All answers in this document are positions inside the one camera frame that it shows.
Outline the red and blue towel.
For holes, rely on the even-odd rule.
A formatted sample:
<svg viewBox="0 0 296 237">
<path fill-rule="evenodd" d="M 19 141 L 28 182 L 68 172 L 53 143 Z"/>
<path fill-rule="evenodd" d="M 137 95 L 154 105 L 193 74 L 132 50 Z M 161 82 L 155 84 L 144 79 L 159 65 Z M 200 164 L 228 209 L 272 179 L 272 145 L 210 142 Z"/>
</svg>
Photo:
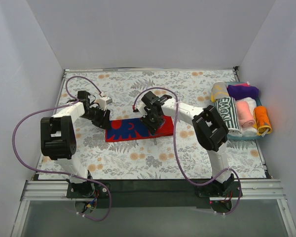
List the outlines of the red and blue towel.
<svg viewBox="0 0 296 237">
<path fill-rule="evenodd" d="M 170 117 L 165 117 L 165 121 L 157 131 L 152 134 L 141 122 L 140 118 L 128 118 L 111 120 L 111 129 L 106 130 L 106 142 L 121 142 L 131 140 L 141 140 L 158 138 L 173 135 L 173 121 Z"/>
</svg>

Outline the pink panda towel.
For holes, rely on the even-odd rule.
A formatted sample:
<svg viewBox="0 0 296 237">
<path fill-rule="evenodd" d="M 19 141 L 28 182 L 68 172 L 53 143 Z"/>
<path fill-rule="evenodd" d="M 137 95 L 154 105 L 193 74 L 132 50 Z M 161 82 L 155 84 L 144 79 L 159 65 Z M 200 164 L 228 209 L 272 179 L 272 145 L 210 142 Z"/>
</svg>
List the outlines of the pink panda towel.
<svg viewBox="0 0 296 237">
<path fill-rule="evenodd" d="M 236 110 L 239 124 L 242 128 L 251 127 L 255 124 L 255 120 L 250 111 L 249 104 L 246 101 L 237 101 Z"/>
</svg>

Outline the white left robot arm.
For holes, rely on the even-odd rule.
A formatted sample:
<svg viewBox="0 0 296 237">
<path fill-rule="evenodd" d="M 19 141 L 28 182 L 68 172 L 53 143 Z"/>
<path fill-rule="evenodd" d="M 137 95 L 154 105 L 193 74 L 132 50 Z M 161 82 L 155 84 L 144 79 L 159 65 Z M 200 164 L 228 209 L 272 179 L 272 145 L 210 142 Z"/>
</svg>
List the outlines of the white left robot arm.
<svg viewBox="0 0 296 237">
<path fill-rule="evenodd" d="M 95 184 L 90 182 L 90 171 L 74 157 L 77 149 L 74 122 L 83 118 L 98 128 L 111 129 L 111 111 L 107 109 L 107 105 L 112 99 L 101 97 L 98 102 L 91 102 L 90 96 L 87 91 L 79 91 L 76 101 L 71 100 L 61 111 L 40 121 L 42 154 L 60 165 L 68 175 L 67 181 L 72 190 L 86 198 L 95 193 Z"/>
</svg>

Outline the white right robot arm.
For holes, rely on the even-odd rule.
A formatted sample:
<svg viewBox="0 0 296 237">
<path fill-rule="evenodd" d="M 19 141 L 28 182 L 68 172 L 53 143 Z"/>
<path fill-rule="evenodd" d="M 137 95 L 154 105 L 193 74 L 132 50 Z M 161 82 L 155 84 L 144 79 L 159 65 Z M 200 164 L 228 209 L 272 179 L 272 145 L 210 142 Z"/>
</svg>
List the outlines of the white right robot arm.
<svg viewBox="0 0 296 237">
<path fill-rule="evenodd" d="M 158 97 L 147 89 L 138 96 L 140 103 L 134 102 L 133 111 L 141 114 L 141 122 L 155 134 L 165 117 L 179 120 L 193 126 L 198 143 L 209 156 L 212 178 L 204 183 L 196 183 L 183 175 L 189 183 L 208 196 L 241 197 L 241 183 L 236 172 L 229 167 L 226 142 L 228 128 L 214 106 L 205 108 L 191 106 L 178 101 L 177 95 Z"/>
</svg>

